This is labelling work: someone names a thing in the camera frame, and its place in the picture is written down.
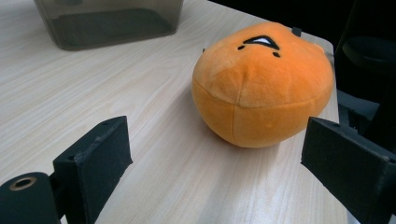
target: light wood grain surface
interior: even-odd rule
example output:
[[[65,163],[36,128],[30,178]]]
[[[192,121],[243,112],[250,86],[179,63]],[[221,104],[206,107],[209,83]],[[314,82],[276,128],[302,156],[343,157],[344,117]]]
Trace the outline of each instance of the light wood grain surface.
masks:
[[[301,164],[304,132],[259,149],[211,132],[191,98],[202,50],[264,21],[185,0],[177,33],[58,49],[32,0],[0,2],[0,184],[52,161],[97,123],[127,116],[134,163],[96,223],[347,223]],[[332,45],[312,35],[332,60]],[[338,120],[335,91],[320,115]]]

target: orange plush toy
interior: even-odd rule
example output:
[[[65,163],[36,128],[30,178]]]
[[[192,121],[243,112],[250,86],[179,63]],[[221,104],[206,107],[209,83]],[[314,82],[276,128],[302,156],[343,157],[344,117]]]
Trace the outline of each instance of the orange plush toy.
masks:
[[[192,96],[220,137],[268,147],[306,128],[328,103],[332,85],[324,50],[268,21],[205,50],[193,71]]]

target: gray plastic container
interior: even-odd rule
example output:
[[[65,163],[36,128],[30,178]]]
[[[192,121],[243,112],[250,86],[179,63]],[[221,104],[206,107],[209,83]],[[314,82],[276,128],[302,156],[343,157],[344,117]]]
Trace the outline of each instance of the gray plastic container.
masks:
[[[35,0],[61,49],[91,49],[172,35],[183,0]]]

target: plush orange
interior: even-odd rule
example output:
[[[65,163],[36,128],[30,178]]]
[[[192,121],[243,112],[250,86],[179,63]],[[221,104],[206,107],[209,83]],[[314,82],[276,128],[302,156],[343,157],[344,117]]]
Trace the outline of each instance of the plush orange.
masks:
[[[205,123],[240,147],[268,147],[306,128],[333,86],[322,47],[277,22],[249,26],[206,49],[192,74]]]

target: metal ring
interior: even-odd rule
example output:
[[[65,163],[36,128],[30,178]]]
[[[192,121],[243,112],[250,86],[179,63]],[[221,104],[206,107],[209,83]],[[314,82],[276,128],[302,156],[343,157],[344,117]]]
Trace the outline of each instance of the metal ring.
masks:
[[[12,183],[12,185],[9,186],[9,189],[13,191],[27,189],[31,187],[36,181],[37,178],[35,178],[34,176],[26,176]]]

